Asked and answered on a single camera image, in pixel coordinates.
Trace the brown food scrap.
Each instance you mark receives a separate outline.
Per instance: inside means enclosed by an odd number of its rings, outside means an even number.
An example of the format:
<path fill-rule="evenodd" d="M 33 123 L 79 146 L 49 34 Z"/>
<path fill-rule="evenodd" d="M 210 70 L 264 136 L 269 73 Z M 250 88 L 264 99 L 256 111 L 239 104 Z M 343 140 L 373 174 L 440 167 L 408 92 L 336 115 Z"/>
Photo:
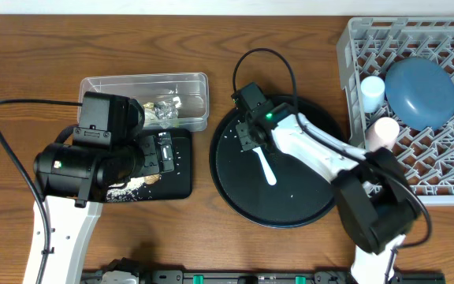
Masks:
<path fill-rule="evenodd" d="M 152 174 L 144 177 L 144 183 L 146 185 L 152 185 L 155 182 L 159 181 L 161 178 L 161 174 Z"/>

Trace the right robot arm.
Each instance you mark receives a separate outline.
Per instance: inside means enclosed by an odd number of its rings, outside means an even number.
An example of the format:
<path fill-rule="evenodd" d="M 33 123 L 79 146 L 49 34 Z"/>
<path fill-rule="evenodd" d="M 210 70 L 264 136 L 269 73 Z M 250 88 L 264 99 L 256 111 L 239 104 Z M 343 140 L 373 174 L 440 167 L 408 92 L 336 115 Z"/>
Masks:
<path fill-rule="evenodd" d="M 344 230 L 355 243 L 351 274 L 358 283 L 388 283 L 414 221 L 429 212 L 411 191 L 392 152 L 366 151 L 321 130 L 288 103 L 236 105 L 243 151 L 269 148 L 327 182 Z"/>

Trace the light blue cup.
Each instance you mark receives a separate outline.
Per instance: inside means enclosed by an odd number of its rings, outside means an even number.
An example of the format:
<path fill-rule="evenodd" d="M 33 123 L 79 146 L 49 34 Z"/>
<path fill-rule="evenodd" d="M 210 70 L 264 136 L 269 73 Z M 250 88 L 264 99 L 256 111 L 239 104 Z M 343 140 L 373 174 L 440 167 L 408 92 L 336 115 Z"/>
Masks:
<path fill-rule="evenodd" d="M 385 82 L 380 77 L 366 77 L 360 84 L 365 113 L 376 112 L 385 99 Z"/>

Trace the yellow green snack wrapper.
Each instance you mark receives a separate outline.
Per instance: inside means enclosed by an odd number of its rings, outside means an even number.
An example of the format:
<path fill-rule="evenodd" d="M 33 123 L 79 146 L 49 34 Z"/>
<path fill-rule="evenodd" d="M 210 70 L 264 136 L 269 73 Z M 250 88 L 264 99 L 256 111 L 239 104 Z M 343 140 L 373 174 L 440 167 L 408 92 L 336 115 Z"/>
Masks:
<path fill-rule="evenodd" d="M 145 103 L 145 104 L 143 105 L 143 107 L 144 107 L 145 109 L 153 110 L 153 109 L 154 109 L 154 104 L 153 104 L 152 102 Z"/>

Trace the dark blue plate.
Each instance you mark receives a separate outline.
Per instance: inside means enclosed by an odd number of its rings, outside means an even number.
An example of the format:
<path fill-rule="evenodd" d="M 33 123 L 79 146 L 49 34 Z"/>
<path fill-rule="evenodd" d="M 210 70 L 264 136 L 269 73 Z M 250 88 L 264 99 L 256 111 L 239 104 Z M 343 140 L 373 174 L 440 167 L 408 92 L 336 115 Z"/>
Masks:
<path fill-rule="evenodd" d="M 454 84 L 437 63 L 406 58 L 385 75 L 385 95 L 393 113 L 408 127 L 439 129 L 454 114 Z"/>

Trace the foil wrapper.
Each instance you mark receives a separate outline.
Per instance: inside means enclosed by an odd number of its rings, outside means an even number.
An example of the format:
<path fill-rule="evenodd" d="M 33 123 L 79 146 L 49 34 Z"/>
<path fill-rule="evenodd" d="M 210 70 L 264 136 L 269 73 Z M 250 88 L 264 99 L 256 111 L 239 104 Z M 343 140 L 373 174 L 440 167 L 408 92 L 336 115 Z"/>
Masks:
<path fill-rule="evenodd" d="M 179 96 L 165 99 L 154 104 L 154 112 L 159 120 L 172 120 L 179 116 L 182 103 Z"/>

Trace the pink cup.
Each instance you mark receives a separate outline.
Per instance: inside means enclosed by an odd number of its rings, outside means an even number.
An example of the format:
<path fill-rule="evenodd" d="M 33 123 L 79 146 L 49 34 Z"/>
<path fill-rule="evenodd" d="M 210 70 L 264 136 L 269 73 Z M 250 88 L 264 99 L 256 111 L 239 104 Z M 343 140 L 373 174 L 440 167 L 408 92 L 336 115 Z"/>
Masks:
<path fill-rule="evenodd" d="M 366 133 L 368 151 L 377 151 L 379 148 L 392 150 L 399 135 L 400 127 L 396 120 L 389 117 L 379 118 Z"/>

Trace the pile of white rice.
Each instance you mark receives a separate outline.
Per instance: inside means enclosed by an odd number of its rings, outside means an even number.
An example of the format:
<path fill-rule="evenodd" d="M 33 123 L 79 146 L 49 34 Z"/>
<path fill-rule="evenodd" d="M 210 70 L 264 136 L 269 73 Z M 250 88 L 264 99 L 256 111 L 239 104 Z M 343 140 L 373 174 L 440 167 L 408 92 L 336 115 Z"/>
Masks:
<path fill-rule="evenodd" d="M 191 192 L 191 173 L 189 156 L 178 153 L 174 161 L 174 171 L 160 173 L 159 181 L 146 185 L 145 176 L 132 177 L 128 183 L 112 185 L 108 188 L 105 201 L 116 203 L 183 199 Z"/>

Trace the light blue spoon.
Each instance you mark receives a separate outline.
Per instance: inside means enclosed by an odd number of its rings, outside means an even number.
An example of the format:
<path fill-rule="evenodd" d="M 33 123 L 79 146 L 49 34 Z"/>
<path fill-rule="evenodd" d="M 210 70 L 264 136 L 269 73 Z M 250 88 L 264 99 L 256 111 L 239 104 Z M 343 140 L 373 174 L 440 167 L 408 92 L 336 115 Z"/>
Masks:
<path fill-rule="evenodd" d="M 253 149 L 253 152 L 255 152 L 257 154 L 257 156 L 259 157 L 259 161 L 262 166 L 262 171 L 266 177 L 267 184 L 271 185 L 271 186 L 276 185 L 277 179 L 274 175 L 274 172 L 272 171 L 272 169 L 270 167 L 270 164 L 267 162 L 267 159 L 266 159 L 262 149 L 260 147 L 257 147 L 257 148 Z"/>

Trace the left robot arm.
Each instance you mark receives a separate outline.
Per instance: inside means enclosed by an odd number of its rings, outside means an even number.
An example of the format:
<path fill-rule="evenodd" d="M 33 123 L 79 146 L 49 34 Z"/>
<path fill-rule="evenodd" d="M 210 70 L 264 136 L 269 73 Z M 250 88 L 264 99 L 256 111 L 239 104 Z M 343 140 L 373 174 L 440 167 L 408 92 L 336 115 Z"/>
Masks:
<path fill-rule="evenodd" d="M 35 158 L 31 251 L 26 283 L 78 283 L 106 203 L 178 198 L 179 143 L 150 132 L 112 150 L 52 143 Z"/>

